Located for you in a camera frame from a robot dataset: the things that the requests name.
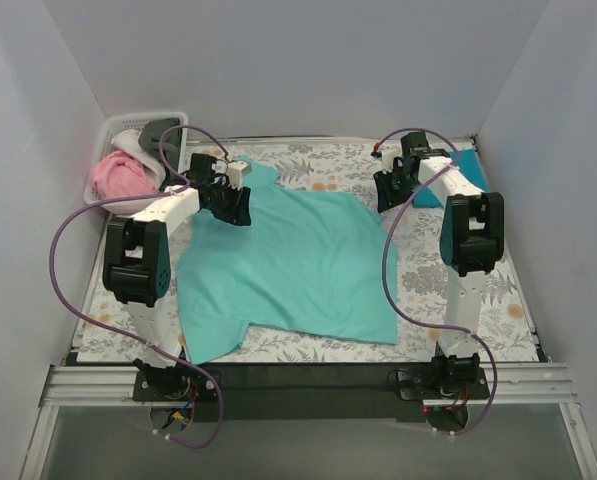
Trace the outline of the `mint green t shirt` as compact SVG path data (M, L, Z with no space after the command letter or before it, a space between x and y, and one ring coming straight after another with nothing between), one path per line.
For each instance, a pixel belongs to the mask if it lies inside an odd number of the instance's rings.
M397 254L380 217L354 195L288 189L253 163L248 227L202 211L177 262L180 324L192 362L236 350L251 326L394 344Z

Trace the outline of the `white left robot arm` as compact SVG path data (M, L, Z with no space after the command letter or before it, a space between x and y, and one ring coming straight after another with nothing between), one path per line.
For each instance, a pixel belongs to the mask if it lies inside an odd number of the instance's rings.
M172 280L169 238L196 213L207 210L219 221L249 226L251 189L244 178L250 163L191 155L190 168L165 184L167 197L153 200L130 216L115 216L107 226L102 280L129 315L148 353L135 359L147 385L169 399L182 398L190 375L177 363L183 352L167 313Z

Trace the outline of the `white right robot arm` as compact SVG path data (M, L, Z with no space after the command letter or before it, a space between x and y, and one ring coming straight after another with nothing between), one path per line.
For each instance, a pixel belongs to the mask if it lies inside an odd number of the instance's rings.
M478 381L481 296L504 253L504 199L464 176L456 166L458 151L431 148L428 129L399 132L400 147L385 149L379 140L371 152L381 161L374 174L377 210L405 209L424 190L443 207L439 251L448 275L447 309L428 378L456 390Z

